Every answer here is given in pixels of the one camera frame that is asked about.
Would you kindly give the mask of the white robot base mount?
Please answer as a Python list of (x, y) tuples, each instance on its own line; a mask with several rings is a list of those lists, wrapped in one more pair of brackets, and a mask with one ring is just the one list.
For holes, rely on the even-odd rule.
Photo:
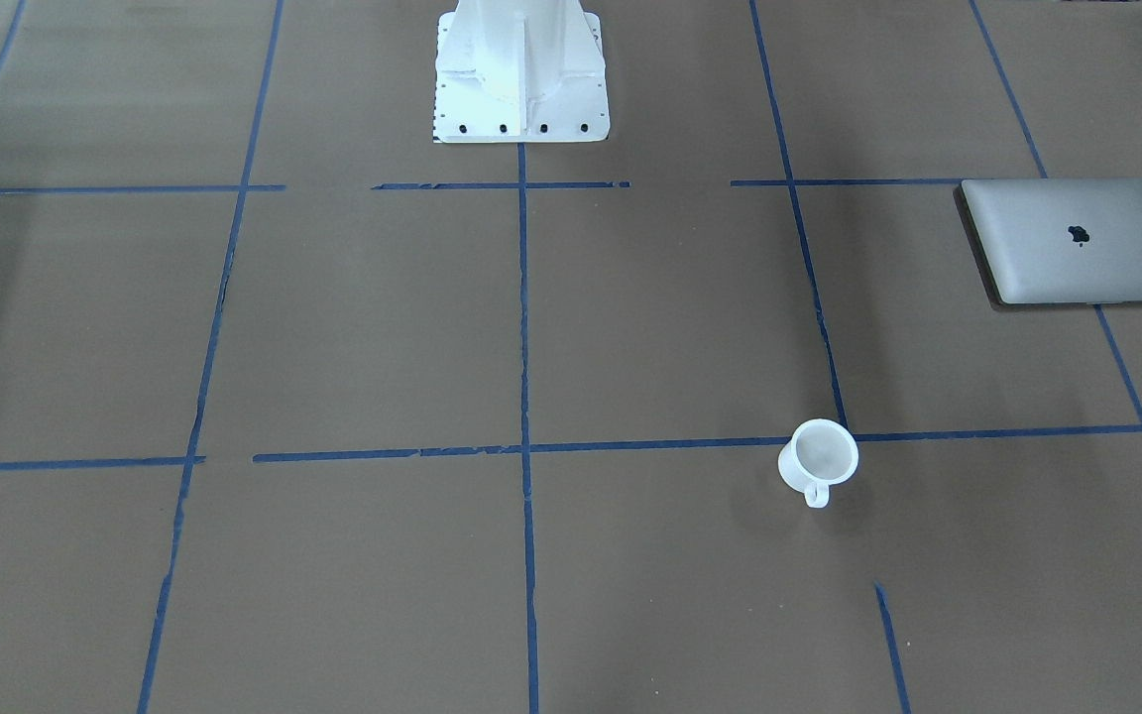
[(600, 17), (580, 1), (459, 1), (436, 26), (432, 141), (602, 142)]

